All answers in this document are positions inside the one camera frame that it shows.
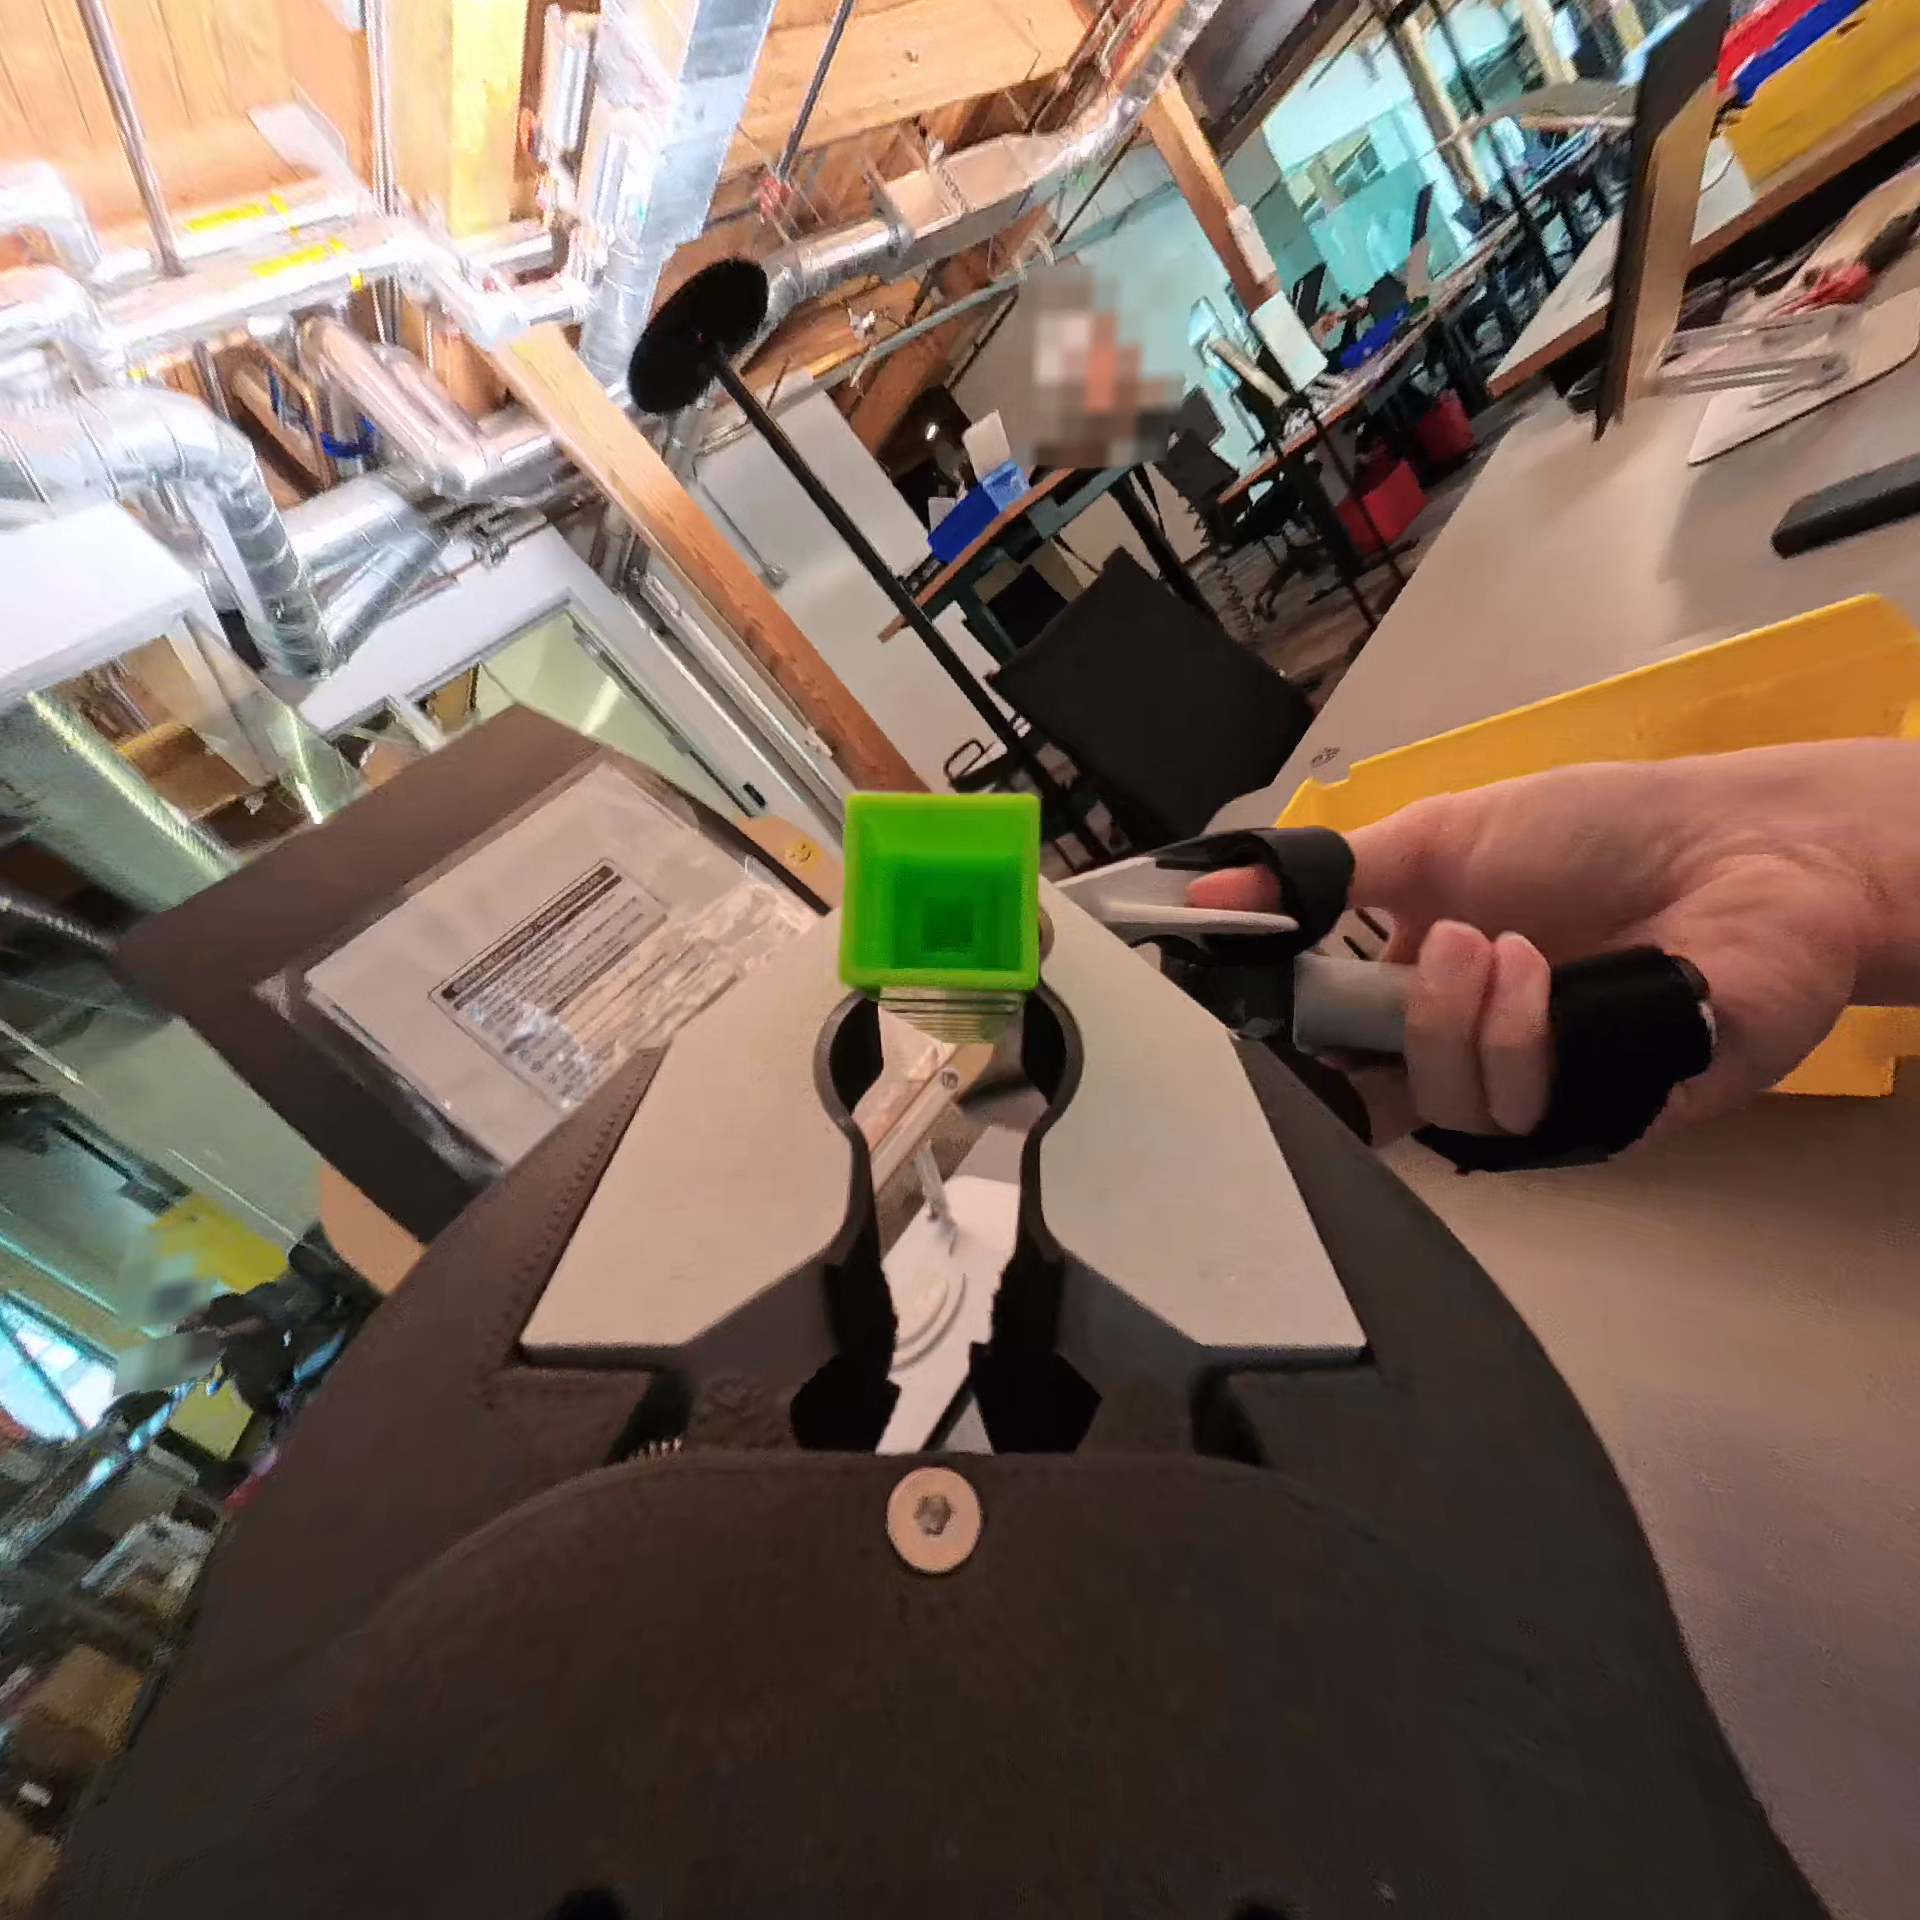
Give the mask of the black rectangular pad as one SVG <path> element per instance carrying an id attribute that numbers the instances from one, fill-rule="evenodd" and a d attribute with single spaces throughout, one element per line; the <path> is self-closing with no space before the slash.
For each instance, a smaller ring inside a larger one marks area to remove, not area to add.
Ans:
<path id="1" fill-rule="evenodd" d="M 1770 532 L 1771 551 L 1794 560 L 1915 518 L 1917 470 L 1910 453 L 1797 498 Z"/>

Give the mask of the yellow plastic bin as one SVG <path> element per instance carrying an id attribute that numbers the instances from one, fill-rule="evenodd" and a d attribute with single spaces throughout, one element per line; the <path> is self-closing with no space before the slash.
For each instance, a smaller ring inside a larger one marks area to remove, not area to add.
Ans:
<path id="1" fill-rule="evenodd" d="M 1722 137 L 1760 185 L 1862 115 L 1915 96 L 1915 82 L 1915 2 L 1811 4 L 1736 69 Z"/>
<path id="2" fill-rule="evenodd" d="M 1561 766 L 1674 762 L 1836 741 L 1900 737 L 1890 718 L 1915 718 L 1915 688 L 1888 675 L 1892 655 L 1915 660 L 1906 617 L 1882 596 L 1764 628 L 1674 661 L 1626 672 L 1580 692 L 1511 707 L 1438 734 L 1331 783 L 1330 817 L 1304 783 L 1276 824 L 1328 827 L 1346 840 L 1422 799 L 1454 796 Z"/>

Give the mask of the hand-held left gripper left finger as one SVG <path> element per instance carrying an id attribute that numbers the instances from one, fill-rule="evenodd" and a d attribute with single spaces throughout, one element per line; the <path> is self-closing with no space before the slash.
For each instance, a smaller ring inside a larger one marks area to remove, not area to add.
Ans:
<path id="1" fill-rule="evenodd" d="M 665 1045 L 518 1337 L 546 1368 L 740 1381 L 793 1442 L 873 1453 L 896 1310 L 854 1117 L 884 1066 L 834 938 L 800 938 Z"/>

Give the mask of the black pole stand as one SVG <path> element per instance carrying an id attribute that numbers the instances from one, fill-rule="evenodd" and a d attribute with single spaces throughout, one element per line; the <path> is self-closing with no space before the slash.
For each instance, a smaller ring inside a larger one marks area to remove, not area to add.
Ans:
<path id="1" fill-rule="evenodd" d="M 643 414 L 680 412 L 719 386 L 740 410 L 756 437 L 797 484 L 804 498 L 825 515 L 833 532 L 862 566 L 868 578 L 889 602 L 946 681 L 965 696 L 989 726 L 1004 756 L 1029 777 L 1041 801 L 1043 824 L 1063 827 L 1087 862 L 1106 855 L 1106 844 L 1092 829 L 1087 810 L 1069 796 L 1044 769 L 1032 743 L 998 710 L 991 693 L 970 675 L 947 639 L 913 602 L 899 576 L 886 564 L 873 541 L 842 508 L 825 482 L 807 466 L 788 433 L 758 402 L 737 370 L 737 358 L 756 337 L 769 311 L 769 278 L 747 257 L 726 257 L 695 270 L 647 319 L 626 367 L 628 394 Z"/>

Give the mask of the wooden support post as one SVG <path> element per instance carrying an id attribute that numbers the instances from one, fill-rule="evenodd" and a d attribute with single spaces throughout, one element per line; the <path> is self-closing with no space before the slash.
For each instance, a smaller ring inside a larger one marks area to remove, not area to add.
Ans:
<path id="1" fill-rule="evenodd" d="M 568 461 L 766 668 L 851 785 L 920 794 L 925 779 L 693 501 L 626 410 L 593 379 L 563 328 L 538 325 L 487 356 Z"/>

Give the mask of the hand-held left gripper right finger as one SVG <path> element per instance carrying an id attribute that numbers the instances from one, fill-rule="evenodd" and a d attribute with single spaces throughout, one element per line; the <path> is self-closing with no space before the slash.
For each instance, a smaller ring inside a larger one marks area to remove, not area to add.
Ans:
<path id="1" fill-rule="evenodd" d="M 1239 1375 L 1346 1371 L 1367 1337 L 1260 1098 L 1270 1057 L 1060 889 L 1019 1024 L 1043 1112 L 970 1400 L 991 1453 L 1073 1453 L 1144 1389 L 1208 1421 Z"/>

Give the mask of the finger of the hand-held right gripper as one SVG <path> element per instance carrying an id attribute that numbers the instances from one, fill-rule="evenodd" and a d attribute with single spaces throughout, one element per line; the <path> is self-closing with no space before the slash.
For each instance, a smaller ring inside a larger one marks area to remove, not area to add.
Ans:
<path id="1" fill-rule="evenodd" d="M 1069 901 L 1124 944 L 1290 941 L 1299 932 L 1285 914 L 1194 906 L 1189 874 L 1151 855 L 1071 876 Z"/>

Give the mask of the white stand base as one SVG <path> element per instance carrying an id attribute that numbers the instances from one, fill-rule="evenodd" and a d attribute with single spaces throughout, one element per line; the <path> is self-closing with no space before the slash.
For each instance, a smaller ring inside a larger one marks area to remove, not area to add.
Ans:
<path id="1" fill-rule="evenodd" d="M 923 1453 L 967 1389 L 970 1348 L 989 1337 L 1017 1213 L 1010 1182 L 958 1175 L 944 1189 L 940 1213 L 917 1213 L 884 1256 L 896 1316 L 896 1397 L 876 1453 Z"/>

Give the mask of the black display board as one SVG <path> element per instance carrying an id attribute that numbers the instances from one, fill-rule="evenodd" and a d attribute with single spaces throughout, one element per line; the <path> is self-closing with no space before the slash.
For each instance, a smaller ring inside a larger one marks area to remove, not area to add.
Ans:
<path id="1" fill-rule="evenodd" d="M 1728 2 L 1693 4 L 1645 56 L 1595 379 L 1595 439 L 1652 392 L 1677 328 L 1699 181 L 1721 111 L 1719 57 L 1729 18 Z"/>

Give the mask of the blue bin with white boxes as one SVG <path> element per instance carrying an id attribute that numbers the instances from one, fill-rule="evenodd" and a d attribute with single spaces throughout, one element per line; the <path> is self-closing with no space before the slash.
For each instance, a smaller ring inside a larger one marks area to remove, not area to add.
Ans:
<path id="1" fill-rule="evenodd" d="M 994 518 L 1017 507 L 1026 493 L 1029 474 L 1017 461 L 1004 461 L 988 470 L 929 527 L 932 557 L 940 564 L 959 560 L 994 525 Z"/>

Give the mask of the black straight-back chair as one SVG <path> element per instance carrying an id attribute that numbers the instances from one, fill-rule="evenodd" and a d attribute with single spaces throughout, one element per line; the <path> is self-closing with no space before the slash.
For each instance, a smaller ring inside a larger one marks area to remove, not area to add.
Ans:
<path id="1" fill-rule="evenodd" d="M 1313 725 L 1293 683 L 1121 545 L 988 688 L 1075 763 L 1135 852 L 1203 835 Z"/>

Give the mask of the red storage bin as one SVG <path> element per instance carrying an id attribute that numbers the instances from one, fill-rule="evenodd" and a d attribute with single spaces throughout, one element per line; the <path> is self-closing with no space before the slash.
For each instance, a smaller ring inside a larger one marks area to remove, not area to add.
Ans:
<path id="1" fill-rule="evenodd" d="M 1415 466 L 1393 447 L 1373 447 L 1354 470 L 1358 491 L 1335 501 L 1335 515 L 1363 562 L 1375 562 L 1386 543 L 1400 543 L 1426 507 Z"/>

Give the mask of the person's right hand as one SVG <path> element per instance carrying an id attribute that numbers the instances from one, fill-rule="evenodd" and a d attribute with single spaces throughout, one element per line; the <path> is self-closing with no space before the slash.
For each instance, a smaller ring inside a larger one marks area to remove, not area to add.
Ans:
<path id="1" fill-rule="evenodd" d="M 1836 737 L 1603 762 L 1411 803 L 1351 832 L 1351 903 L 1413 969 L 1404 1064 L 1346 1069 L 1371 1141 L 1531 1134 L 1549 969 L 1652 947 L 1701 972 L 1712 1066 L 1664 1130 L 1770 1093 L 1847 1007 L 1917 999 L 1917 744 Z"/>

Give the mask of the clear-sleeved instruction sheet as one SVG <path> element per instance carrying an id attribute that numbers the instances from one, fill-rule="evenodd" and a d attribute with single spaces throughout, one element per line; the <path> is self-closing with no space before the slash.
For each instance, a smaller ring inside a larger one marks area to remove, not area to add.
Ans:
<path id="1" fill-rule="evenodd" d="M 730 818 L 599 750 L 252 995 L 487 1182 L 820 917 Z"/>

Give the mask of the green plastic square tube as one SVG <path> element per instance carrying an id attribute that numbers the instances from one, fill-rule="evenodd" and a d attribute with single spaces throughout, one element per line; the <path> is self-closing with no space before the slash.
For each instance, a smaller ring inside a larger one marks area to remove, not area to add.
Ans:
<path id="1" fill-rule="evenodd" d="M 855 791 L 836 977 L 940 1044 L 994 1044 L 1041 978 L 1041 803 Z"/>

